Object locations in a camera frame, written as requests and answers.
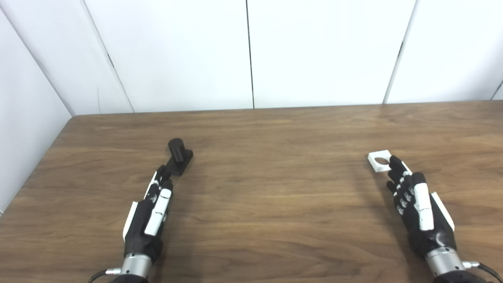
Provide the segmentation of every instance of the wood grain surface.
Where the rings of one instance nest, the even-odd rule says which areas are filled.
[[[366,160],[383,149],[424,172],[461,258],[503,273],[503,101],[484,101],[77,116],[0,218],[0,281],[120,266],[131,202],[174,137],[195,157],[151,283],[430,283]]]

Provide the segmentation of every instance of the fingertip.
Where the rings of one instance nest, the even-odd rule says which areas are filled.
[[[388,189],[392,192],[392,193],[396,193],[396,186],[395,186],[395,183],[391,182],[391,181],[388,181],[386,182],[386,186],[388,187]]]
[[[412,174],[412,183],[414,185],[426,183],[426,178],[425,178],[424,174],[421,172],[413,173]]]
[[[400,183],[400,178],[402,177],[402,175],[396,171],[388,171],[388,177],[393,180],[393,182],[395,183]]]

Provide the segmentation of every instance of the black cable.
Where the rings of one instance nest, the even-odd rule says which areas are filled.
[[[97,272],[96,274],[94,274],[93,276],[91,276],[91,279],[89,279],[88,283],[92,283],[94,280],[96,280],[99,277],[102,277],[103,275],[107,275],[107,270],[106,269],[103,269],[100,272]]]
[[[485,272],[487,272],[487,273],[491,274],[492,276],[494,276],[494,278],[496,278],[499,281],[499,283],[503,283],[503,279],[498,274],[498,272],[494,271],[489,266],[481,263],[481,264],[479,264],[478,268],[480,268],[480,269],[484,270]]]

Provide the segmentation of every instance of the white wall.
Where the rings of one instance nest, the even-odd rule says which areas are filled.
[[[248,0],[255,106],[380,104],[414,0]]]
[[[388,103],[491,99],[503,80],[503,1],[421,0]]]
[[[79,0],[0,0],[0,6],[71,112],[132,111]]]
[[[3,211],[70,113],[0,12],[0,210]]]
[[[86,0],[137,112],[252,108],[245,0]]]

